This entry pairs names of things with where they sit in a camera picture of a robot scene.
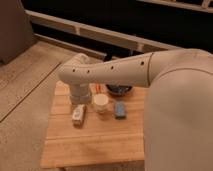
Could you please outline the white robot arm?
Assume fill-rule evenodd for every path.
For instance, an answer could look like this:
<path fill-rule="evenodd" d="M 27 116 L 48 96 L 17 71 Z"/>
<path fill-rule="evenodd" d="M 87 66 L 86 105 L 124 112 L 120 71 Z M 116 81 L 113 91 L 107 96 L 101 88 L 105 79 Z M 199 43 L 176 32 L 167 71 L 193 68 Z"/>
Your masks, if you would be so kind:
<path fill-rule="evenodd" d="M 79 53 L 59 70 L 75 104 L 90 100 L 91 83 L 146 87 L 146 171 L 213 171 L 213 53 L 156 51 L 91 64 Z"/>

